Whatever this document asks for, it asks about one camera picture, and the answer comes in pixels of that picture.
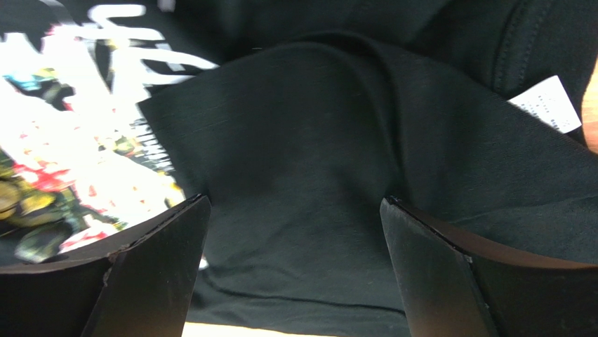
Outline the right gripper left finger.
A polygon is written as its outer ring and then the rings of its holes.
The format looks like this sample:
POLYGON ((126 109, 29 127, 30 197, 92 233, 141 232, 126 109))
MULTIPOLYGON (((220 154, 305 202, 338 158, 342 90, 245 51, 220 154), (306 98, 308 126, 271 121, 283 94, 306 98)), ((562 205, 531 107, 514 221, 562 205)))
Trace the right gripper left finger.
POLYGON ((48 262, 1 269, 2 336, 180 336, 208 197, 48 262))

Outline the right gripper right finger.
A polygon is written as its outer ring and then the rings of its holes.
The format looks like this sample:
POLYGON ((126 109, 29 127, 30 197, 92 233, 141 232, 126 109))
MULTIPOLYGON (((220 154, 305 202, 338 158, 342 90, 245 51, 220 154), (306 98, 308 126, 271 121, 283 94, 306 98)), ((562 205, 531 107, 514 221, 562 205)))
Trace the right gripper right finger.
POLYGON ((412 336, 596 336, 597 266, 493 242, 386 197, 385 239, 412 336))

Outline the black floral t shirt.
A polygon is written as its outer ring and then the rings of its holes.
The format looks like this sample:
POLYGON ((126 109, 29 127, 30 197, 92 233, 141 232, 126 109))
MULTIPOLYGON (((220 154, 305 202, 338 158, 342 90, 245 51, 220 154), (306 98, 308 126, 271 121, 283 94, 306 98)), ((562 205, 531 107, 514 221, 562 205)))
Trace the black floral t shirt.
POLYGON ((201 336, 412 336, 386 197, 597 266, 596 59, 596 1, 2 1, 1 269, 200 195, 201 336))

